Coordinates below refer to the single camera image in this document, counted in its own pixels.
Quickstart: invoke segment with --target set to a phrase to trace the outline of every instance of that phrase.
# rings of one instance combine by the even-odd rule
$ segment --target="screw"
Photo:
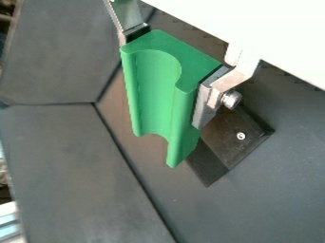
[[[240,140],[245,140],[245,138],[247,138],[245,133],[240,132],[240,133],[239,133],[239,139],[240,139]]]
[[[223,96],[223,103],[229,109],[233,110],[233,109],[236,109],[236,107],[241,101],[241,98],[243,98],[241,94],[237,91],[231,90]]]

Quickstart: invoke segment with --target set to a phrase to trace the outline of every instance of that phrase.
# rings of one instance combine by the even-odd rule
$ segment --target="green plastic part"
[[[121,58],[134,133],[165,137],[167,163],[175,168],[201,135],[192,126],[199,83],[221,63],[161,30],[125,45]]]

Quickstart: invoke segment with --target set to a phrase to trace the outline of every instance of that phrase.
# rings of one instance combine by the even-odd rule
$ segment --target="black mounting plate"
[[[199,146],[188,156],[188,164],[207,187],[239,165],[274,132],[244,106],[235,110],[225,106],[219,109],[203,130]]]

